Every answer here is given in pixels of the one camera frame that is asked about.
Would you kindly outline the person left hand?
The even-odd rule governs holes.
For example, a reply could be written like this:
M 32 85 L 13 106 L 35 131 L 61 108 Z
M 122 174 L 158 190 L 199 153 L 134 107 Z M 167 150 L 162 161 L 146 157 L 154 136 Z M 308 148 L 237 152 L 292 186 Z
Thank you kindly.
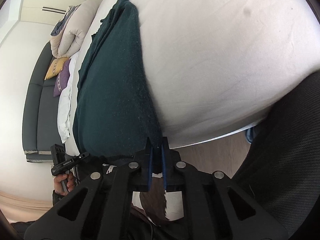
M 75 177 L 72 172 L 60 174 L 54 178 L 54 192 L 66 196 L 74 190 L 76 186 Z

